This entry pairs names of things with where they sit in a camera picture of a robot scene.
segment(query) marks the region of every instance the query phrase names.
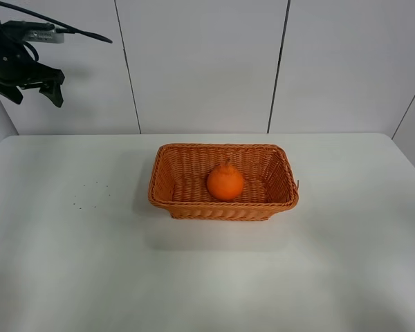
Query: table surface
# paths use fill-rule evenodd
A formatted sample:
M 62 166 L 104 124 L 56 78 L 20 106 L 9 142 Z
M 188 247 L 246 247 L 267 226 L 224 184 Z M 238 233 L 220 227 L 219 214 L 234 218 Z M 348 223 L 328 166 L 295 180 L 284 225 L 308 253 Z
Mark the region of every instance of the table surface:
M 147 201 L 169 142 L 275 143 L 299 203 L 173 220 Z M 415 331 L 415 169 L 370 133 L 7 138 L 2 331 Z

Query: orange wicker basket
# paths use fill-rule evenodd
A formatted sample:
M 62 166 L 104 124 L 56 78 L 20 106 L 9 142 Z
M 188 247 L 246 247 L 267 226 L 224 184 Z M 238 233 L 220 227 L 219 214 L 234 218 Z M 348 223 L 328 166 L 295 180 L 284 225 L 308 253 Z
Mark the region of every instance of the orange wicker basket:
M 210 196 L 206 178 L 227 158 L 243 174 L 243 193 L 232 202 Z M 168 144 L 157 153 L 149 201 L 175 219 L 267 220 L 297 205 L 291 166 L 277 145 Z

